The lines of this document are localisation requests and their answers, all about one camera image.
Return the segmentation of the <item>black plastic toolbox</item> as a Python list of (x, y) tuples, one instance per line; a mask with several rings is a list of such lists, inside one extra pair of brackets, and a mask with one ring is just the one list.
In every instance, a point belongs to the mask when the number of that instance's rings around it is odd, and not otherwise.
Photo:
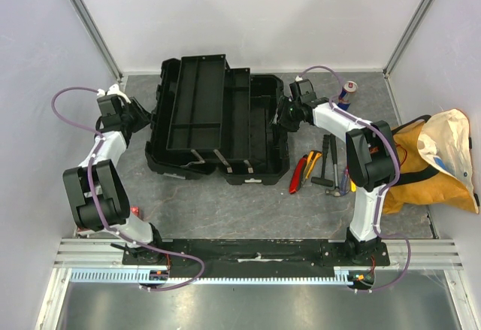
[(274, 185), (289, 170), (288, 136), (272, 123), (284, 83), (232, 68), (223, 54), (162, 63), (145, 156), (151, 171)]

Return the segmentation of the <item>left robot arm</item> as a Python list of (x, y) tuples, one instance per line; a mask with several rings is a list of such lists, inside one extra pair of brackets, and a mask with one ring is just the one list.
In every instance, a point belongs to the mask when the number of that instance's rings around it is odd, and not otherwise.
[(106, 95), (97, 99), (101, 116), (87, 157), (62, 175), (74, 222), (79, 230), (109, 232), (129, 242), (147, 263), (164, 259), (165, 245), (156, 227), (131, 211), (116, 170), (132, 134), (150, 124), (150, 112), (133, 98)]

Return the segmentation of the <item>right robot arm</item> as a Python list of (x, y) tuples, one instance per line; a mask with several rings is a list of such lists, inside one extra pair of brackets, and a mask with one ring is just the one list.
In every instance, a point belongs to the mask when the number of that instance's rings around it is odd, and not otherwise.
[(302, 122), (323, 129), (346, 146), (346, 166), (356, 185), (355, 209), (347, 229), (344, 255), (353, 265), (371, 257), (380, 237), (380, 216), (387, 190), (400, 176), (400, 162), (392, 130), (384, 121), (370, 122), (318, 98), (308, 79), (290, 84), (291, 96), (278, 102), (273, 124), (296, 132)]

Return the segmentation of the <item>red bull can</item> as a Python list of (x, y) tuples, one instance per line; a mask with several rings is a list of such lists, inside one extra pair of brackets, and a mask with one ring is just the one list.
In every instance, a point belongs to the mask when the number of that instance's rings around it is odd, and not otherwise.
[(346, 81), (337, 97), (337, 106), (343, 111), (348, 111), (357, 90), (358, 85), (356, 82), (351, 80)]

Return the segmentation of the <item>blue yellow screwdriver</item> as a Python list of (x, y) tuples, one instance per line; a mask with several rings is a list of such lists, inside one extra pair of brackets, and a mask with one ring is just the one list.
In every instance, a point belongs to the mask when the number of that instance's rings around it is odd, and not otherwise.
[(340, 195), (345, 196), (350, 192), (356, 192), (356, 190), (357, 187), (349, 175), (349, 170), (347, 167), (345, 167), (340, 182)]

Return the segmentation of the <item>red white small box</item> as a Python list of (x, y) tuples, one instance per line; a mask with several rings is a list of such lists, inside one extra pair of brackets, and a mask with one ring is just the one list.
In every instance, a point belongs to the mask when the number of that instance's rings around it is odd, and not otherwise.
[(130, 207), (130, 211), (133, 215), (135, 215), (137, 218), (142, 219), (141, 215), (141, 209), (139, 207)]

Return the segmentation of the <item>yellow tote bag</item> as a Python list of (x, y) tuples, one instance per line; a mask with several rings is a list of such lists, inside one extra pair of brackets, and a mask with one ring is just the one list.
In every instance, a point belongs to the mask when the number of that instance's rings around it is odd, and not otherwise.
[(458, 109), (423, 115), (392, 130), (400, 177), (387, 192), (383, 213), (404, 204), (446, 204), (479, 212), (473, 185), (470, 123)]

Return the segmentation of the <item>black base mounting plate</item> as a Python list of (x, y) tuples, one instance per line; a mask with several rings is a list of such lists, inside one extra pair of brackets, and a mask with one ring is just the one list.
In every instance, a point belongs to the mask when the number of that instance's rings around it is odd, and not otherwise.
[(330, 276), (337, 266), (390, 265), (382, 241), (359, 254), (342, 241), (325, 239), (175, 239), (162, 248), (201, 259), (205, 275)]

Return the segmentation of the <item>red handled pliers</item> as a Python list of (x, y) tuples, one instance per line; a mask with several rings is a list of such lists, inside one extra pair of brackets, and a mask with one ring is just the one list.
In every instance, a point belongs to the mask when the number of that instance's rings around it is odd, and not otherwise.
[(306, 168), (306, 165), (307, 165), (307, 155), (304, 155), (299, 159), (289, 184), (289, 193), (291, 195), (298, 192), (302, 187), (302, 181), (304, 178), (304, 169)]

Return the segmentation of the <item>aluminium front frame rail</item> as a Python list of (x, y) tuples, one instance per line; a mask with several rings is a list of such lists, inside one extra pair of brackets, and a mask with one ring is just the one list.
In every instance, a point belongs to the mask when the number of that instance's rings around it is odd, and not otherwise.
[[(55, 263), (83, 265), (85, 267), (120, 266), (123, 251), (113, 248), (112, 239), (79, 239), (61, 240)], [(387, 252), (393, 268), (400, 268), (407, 257), (405, 241), (386, 240)], [(462, 269), (460, 255), (453, 240), (411, 239), (410, 266), (412, 270), (452, 270)]]

